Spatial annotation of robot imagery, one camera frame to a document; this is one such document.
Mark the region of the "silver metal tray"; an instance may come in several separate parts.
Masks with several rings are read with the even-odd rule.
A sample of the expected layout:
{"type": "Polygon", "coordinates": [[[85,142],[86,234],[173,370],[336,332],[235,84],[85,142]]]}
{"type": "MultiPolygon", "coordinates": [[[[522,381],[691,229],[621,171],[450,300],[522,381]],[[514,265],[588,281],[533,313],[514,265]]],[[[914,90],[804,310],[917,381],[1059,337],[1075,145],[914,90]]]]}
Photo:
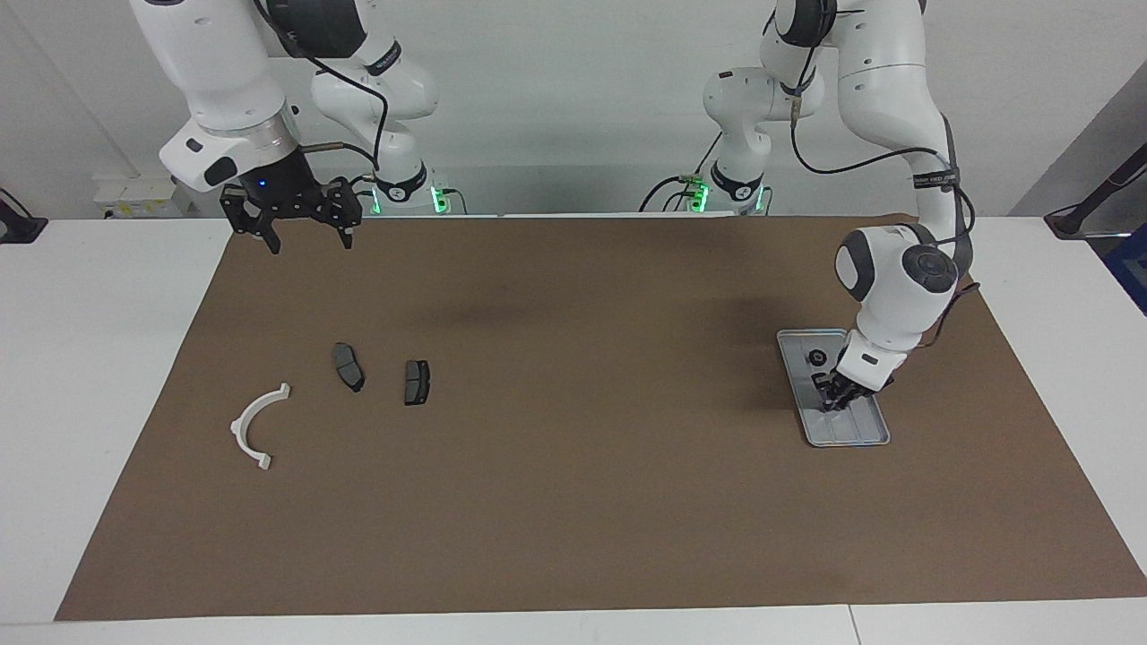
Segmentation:
{"type": "Polygon", "coordinates": [[[819,407],[811,375],[834,370],[845,339],[846,331],[838,328],[778,331],[777,342],[795,407],[798,409],[799,428],[807,445],[816,448],[885,445],[890,441],[890,434],[876,399],[852,401],[846,409],[828,413],[819,407]],[[806,355],[812,348],[820,348],[827,353],[828,362],[824,367],[807,364],[806,355]]]}

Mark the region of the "blue box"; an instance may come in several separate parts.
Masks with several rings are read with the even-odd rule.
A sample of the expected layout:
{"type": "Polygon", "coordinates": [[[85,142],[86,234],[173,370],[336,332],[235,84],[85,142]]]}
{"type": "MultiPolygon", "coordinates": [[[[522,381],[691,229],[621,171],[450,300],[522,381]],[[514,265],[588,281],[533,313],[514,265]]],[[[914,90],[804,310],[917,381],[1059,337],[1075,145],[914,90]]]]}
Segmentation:
{"type": "Polygon", "coordinates": [[[1147,317],[1147,223],[1131,236],[1123,238],[1102,261],[1128,297],[1147,317]]]}

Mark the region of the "brown table mat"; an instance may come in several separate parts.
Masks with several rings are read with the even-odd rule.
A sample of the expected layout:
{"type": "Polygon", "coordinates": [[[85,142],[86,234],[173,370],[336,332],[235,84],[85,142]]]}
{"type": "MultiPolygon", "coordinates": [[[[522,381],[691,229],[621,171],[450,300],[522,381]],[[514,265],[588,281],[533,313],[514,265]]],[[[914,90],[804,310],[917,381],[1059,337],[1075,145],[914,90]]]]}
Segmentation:
{"type": "Polygon", "coordinates": [[[63,621],[1147,596],[986,302],[816,449],[778,331],[851,218],[282,223],[226,244],[63,621]],[[341,382],[331,348],[366,380],[341,382]],[[405,407],[407,360],[430,364],[405,407]],[[229,425],[263,409],[237,449],[229,425]]]}

